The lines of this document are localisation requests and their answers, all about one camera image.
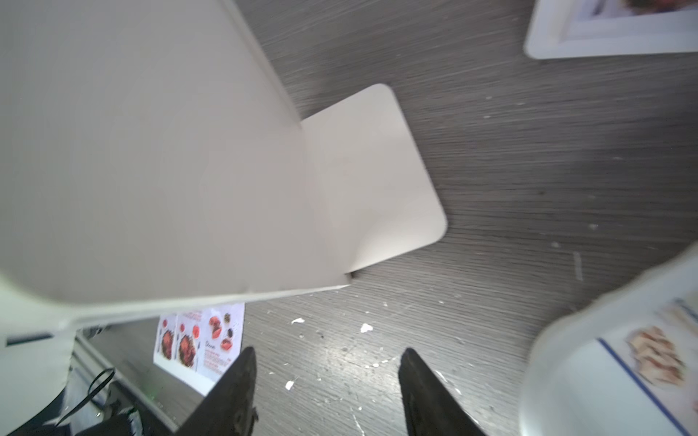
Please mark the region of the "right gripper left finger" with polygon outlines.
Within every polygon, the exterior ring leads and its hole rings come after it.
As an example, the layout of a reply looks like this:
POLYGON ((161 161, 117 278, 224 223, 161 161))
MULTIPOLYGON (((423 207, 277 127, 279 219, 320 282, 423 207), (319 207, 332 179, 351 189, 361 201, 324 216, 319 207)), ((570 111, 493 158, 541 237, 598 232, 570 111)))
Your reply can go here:
POLYGON ((174 435, 251 435, 258 422, 256 376, 256 351, 246 347, 174 435))

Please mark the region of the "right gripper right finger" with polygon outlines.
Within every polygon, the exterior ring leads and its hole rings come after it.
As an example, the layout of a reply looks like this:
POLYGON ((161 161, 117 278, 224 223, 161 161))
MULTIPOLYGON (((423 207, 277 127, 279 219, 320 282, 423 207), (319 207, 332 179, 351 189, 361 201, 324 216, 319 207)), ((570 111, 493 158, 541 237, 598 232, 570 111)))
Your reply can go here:
POLYGON ((413 348, 406 348, 398 370, 407 434, 485 436, 413 348))

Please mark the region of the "pink special menu sheet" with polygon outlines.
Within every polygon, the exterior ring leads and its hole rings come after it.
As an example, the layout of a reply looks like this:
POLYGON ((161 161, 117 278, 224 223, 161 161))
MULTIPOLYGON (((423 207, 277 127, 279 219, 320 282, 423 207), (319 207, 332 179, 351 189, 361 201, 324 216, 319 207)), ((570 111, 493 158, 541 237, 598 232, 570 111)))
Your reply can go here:
POLYGON ((242 349, 243 303, 181 312, 174 337, 174 362, 182 380, 207 395, 242 349))

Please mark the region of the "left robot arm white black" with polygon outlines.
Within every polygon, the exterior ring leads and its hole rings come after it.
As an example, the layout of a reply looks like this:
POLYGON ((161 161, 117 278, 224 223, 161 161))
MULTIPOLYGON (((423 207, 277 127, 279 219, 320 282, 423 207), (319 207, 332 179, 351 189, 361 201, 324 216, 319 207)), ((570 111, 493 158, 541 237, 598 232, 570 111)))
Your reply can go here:
POLYGON ((75 356, 75 329, 1 329, 1 434, 132 435, 132 420, 110 410, 114 368, 75 356))

